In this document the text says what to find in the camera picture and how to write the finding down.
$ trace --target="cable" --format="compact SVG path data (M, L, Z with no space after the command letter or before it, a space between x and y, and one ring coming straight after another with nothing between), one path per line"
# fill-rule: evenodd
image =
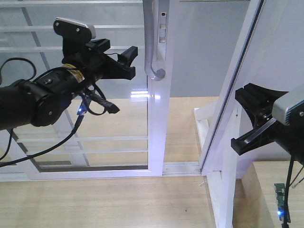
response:
M104 109L104 111L102 113L96 113L94 111L92 111L92 109L90 109L88 103L86 102L85 96L83 94L80 94L82 101L84 102L85 108L87 109L87 111L92 114L92 115L103 115L106 112L106 109Z
M99 93L102 99L106 100L104 93L101 91L101 89L96 85L95 82L92 82L93 88Z
M285 189L285 194L284 194L284 210L283 210L284 220L283 220L282 228L288 228L288 224L287 224L287 214L289 212L289 209L288 209L288 193L289 193L291 174L293 172L294 161L295 161L295 157L293 155L291 155L290 162L289 162L287 179L286 179L286 185L285 185L286 189Z
M79 115L77 120L76 120L76 123L74 125L74 128L73 130L71 131L71 133L65 138L63 139L61 142L57 143L56 145L42 151L42 152L39 152L39 153L35 153L33 155L29 155L27 157L24 157L24 158L20 158L20 159L17 159L17 160L14 160L14 161L9 161L9 162L5 162L3 164L0 164L0 167L4 167L4 166L8 166L8 165L13 165L13 164L16 164L16 163L19 163L19 162L22 162L22 161L26 161L26 160L29 160L29 159L32 159L32 158L36 158L40 155L43 155L43 154L46 154L54 149L56 149L57 147L61 146L62 144L64 144L66 141L68 141L72 136L73 134L76 133L76 131L78 130L82 120L83 120L84 116L83 115Z
M9 153L9 150L10 150L10 144L11 144L11 139L12 139L12 137L13 137L13 129L11 129L10 131L9 131L9 144L8 144L8 147L7 147L7 149L6 149L6 151L5 151L5 153L0 157L0 161L2 160L2 159L4 159L5 157L6 157L6 155L8 155L8 153Z
M304 169L304 165L302 166L302 168L300 169L300 171L296 174L295 178L293 179L293 181L290 183L290 186L292 186L292 184L294 183L295 179L297 179L297 177L300 175L300 173L302 172L302 170Z
M299 182L297 182L294 186L292 186L292 188L294 189L299 183L301 183L304 180L304 177L302 179L300 179Z
M2 66L0 67L0 85L2 84L2 75L1 75L1 71L2 71L2 68L4 67L4 65L10 61L13 61L13 60L20 60L20 61L25 61L25 62L28 62L29 64L31 64L31 66L33 67L33 70L34 70L34 73L33 73L33 76L30 77L29 79L27 79L27 81L33 79L35 76L36 76L36 73L37 73L37 70L36 70L36 67L34 65L34 63L30 60L28 60L27 58L20 58L20 57L14 57L14 58L9 58L7 59L3 64Z
M118 53L116 53L116 52L114 52L114 53L111 53L111 54L106 54L107 56L110 56L110 55L115 55L115 54L117 54L117 55L119 55Z

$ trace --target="screw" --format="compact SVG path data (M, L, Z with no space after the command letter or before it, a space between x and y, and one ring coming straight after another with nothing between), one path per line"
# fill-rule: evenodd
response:
M50 84L52 82L53 82L53 80L50 78L47 78L46 80L44 80L44 84Z

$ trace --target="white wall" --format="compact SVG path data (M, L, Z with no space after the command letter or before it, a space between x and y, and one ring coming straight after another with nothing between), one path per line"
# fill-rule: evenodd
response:
M171 97L219 96L248 5L180 2Z

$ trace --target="wooden floor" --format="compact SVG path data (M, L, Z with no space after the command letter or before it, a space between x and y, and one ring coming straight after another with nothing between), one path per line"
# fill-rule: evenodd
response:
M203 177L0 183L4 228L214 228Z

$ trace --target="glass pane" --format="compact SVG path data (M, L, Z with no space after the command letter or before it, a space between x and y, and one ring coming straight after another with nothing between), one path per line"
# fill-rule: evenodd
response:
M120 108L117 114L85 118L71 140L49 154L36 157L33 161L40 170L66 167L145 166L148 165L147 129L147 76L144 72L144 30L142 4L57 4L47 7L37 5L27 8L0 9L2 26L34 26L28 32L0 33L0 61L11 57L24 57L33 61L38 75L46 70L62 65L62 37L57 35L52 25L56 17L71 18L97 25L96 39L107 38L112 49L106 53L122 53L130 46L138 46L138 57L132 66L136 67L136 77L99 80L97 85L107 99ZM37 29L35 26L47 26ZM28 63L9 62L3 68L3 84L8 86L21 78L29 78L32 68ZM17 143L25 154L35 154L45 150L72 130L77 119L81 99L76 98L62 114L57 123L47 127L25 125L15 129ZM100 113L103 108L92 102L90 108Z
M91 153L86 155L90 166L148 165L147 152Z
M4 154L4 152L5 152L5 150L3 150L3 149L0 148L0 154L1 154L1 156ZM9 156L9 155L6 155L6 156L0 161L0 163L1 163L1 162L10 162L10 161L11 161L10 156Z

